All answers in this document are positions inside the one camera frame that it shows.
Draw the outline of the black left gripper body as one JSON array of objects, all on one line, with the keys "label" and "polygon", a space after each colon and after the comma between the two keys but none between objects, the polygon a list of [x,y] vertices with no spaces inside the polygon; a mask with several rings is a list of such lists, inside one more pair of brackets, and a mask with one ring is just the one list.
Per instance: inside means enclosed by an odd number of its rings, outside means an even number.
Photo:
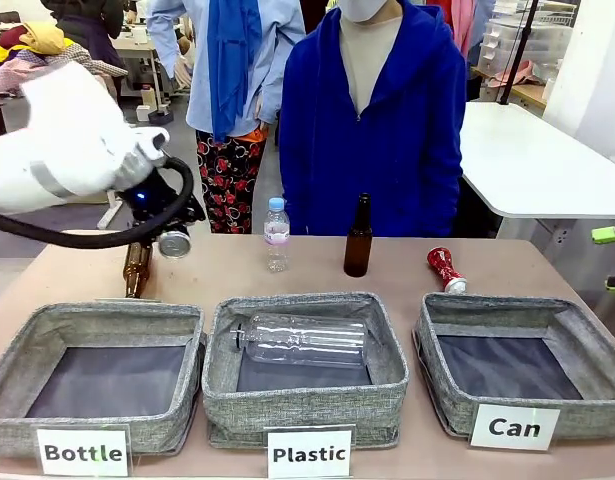
[{"label": "black left gripper body", "polygon": [[[183,186],[194,186],[193,179],[183,179]],[[180,194],[170,186],[157,169],[150,175],[128,190],[119,192],[119,197],[129,207],[133,217],[133,227],[149,223],[153,218],[168,209]],[[161,234],[177,231],[188,233],[187,226],[206,220],[206,214],[200,202],[192,192],[184,206],[166,223],[156,228],[148,235],[142,236],[139,242],[154,242]]]}]

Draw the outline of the bystander right hand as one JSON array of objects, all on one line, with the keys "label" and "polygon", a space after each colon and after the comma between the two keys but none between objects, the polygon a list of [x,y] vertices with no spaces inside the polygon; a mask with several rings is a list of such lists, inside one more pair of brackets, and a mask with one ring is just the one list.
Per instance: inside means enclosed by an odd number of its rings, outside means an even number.
[{"label": "bystander right hand", "polygon": [[192,74],[187,59],[179,55],[174,63],[174,78],[181,89],[191,87]]}]

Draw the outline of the bystander left hand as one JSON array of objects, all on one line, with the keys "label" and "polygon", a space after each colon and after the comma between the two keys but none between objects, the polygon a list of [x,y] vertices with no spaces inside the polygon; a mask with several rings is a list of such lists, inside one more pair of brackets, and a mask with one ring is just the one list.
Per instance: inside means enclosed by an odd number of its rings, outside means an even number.
[{"label": "bystander left hand", "polygon": [[262,93],[260,93],[256,100],[255,118],[259,121],[261,126],[267,127],[272,125],[276,121],[277,109],[274,103],[269,103],[264,99]]}]

